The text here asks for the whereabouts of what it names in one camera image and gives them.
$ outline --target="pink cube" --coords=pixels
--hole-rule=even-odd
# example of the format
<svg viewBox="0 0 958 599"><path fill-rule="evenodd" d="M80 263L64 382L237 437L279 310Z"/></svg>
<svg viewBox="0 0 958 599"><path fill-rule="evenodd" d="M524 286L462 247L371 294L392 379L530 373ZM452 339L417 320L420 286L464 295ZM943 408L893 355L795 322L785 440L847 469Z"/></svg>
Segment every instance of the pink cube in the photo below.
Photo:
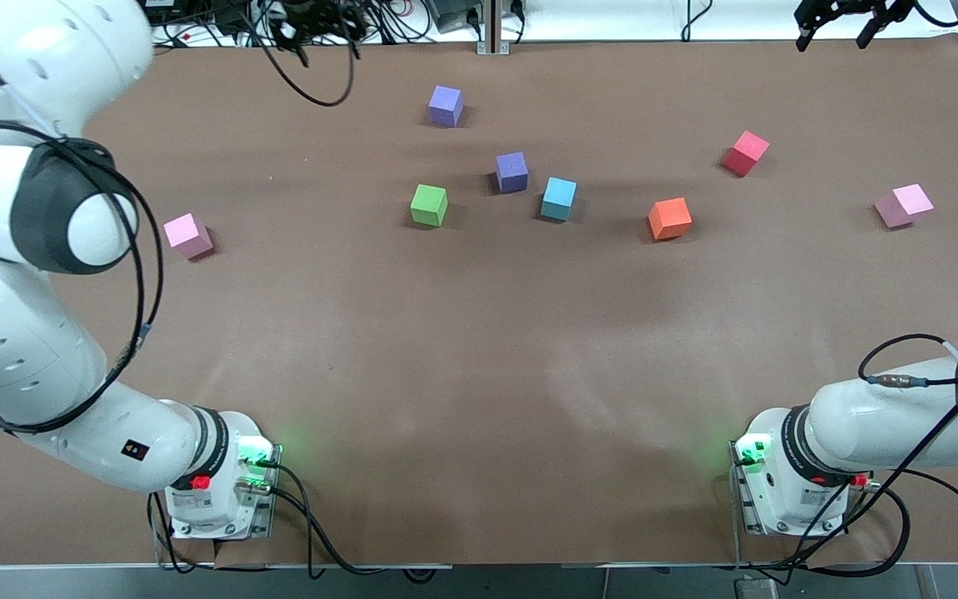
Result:
<svg viewBox="0 0 958 599"><path fill-rule="evenodd" d="M209 231L190 212L165 223L165 236L168 238L168 245L179 251L187 260L194 260L206 251L213 250Z"/></svg>
<svg viewBox="0 0 958 599"><path fill-rule="evenodd" d="M919 185L897 187L875 204L886 227L902 227L915 223L917 217L934 210L931 198L926 197Z"/></svg>
<svg viewBox="0 0 958 599"><path fill-rule="evenodd" d="M723 166L744 177L760 161L760 156L768 151L769 145L771 144L768 144L767 141L746 131L738 138L734 147L727 152L726 158L723 158Z"/></svg>

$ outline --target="light purple cube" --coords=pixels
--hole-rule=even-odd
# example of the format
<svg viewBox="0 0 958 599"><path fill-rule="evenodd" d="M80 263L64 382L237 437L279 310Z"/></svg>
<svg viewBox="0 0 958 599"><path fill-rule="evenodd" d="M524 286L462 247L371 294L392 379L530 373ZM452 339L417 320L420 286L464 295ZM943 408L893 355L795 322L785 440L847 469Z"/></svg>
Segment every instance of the light purple cube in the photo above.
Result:
<svg viewBox="0 0 958 599"><path fill-rule="evenodd" d="M886 227L902 227L915 223L917 217L934 210L931 198L926 197L919 185L897 187L875 204Z"/></svg>
<svg viewBox="0 0 958 599"><path fill-rule="evenodd" d="M194 260L206 251L213 250L208 229L190 212L165 223L165 236L171 249L179 251L187 260Z"/></svg>
<svg viewBox="0 0 958 599"><path fill-rule="evenodd" d="M431 122L442 126L457 126L464 111L464 94L452 87L436 85L431 101L427 102L427 111L431 115Z"/></svg>
<svg viewBox="0 0 958 599"><path fill-rule="evenodd" d="M527 189L527 161L524 152L502 153L497 157L497 187L501 193Z"/></svg>

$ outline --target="label on robot base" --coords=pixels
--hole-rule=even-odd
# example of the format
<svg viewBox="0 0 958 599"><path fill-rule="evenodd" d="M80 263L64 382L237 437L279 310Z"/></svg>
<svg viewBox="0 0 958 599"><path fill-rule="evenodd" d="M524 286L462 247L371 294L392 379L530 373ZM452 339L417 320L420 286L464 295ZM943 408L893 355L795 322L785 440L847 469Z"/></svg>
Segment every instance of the label on robot base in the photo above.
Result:
<svg viewBox="0 0 958 599"><path fill-rule="evenodd" d="M832 490L824 489L821 492L812 489L802 489L801 505L823 505L829 499Z"/></svg>
<svg viewBox="0 0 958 599"><path fill-rule="evenodd" d="M182 509L213 507L213 493L172 493L172 507Z"/></svg>

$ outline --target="white round joint cap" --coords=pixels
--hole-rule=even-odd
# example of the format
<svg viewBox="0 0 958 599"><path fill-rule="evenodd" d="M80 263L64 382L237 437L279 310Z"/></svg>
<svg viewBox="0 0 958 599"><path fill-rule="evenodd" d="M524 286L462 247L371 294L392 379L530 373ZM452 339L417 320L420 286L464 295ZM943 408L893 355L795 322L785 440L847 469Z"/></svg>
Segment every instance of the white round joint cap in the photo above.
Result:
<svg viewBox="0 0 958 599"><path fill-rule="evenodd" d="M121 195L114 200L128 217L128 227L137 231L136 208ZM104 194L92 195L77 206L69 219L69 250L77 260L91 266L109 265L131 247L121 216Z"/></svg>

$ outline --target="brown table surface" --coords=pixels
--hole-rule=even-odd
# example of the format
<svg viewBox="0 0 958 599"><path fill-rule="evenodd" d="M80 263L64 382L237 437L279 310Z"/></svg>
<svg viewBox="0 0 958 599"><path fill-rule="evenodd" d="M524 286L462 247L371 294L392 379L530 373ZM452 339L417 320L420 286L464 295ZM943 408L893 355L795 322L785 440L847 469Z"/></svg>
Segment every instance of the brown table surface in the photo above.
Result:
<svg viewBox="0 0 958 599"><path fill-rule="evenodd" d="M354 562L730 562L726 442L753 414L895 334L958 344L958 39L513 50L364 48L333 110L259 51L157 58L88 133L218 251L167 255L123 380L254 417ZM333 96L343 49L312 58L288 69ZM426 124L436 84L460 128ZM744 129L772 145L740 179L719 160ZM531 183L502 196L509 151ZM536 218L549 176L579 183L569 223ZM934 213L886 231L871 204L916 182ZM417 183L449 190L442 228L410 223ZM678 196L693 228L654 243ZM129 266L57 288L114 354ZM897 486L907 558L958 562L958 499ZM0 433L0 564L151 561L144 500ZM868 520L825 560L888 551L895 517ZM218 562L303 561L296 523Z"/></svg>

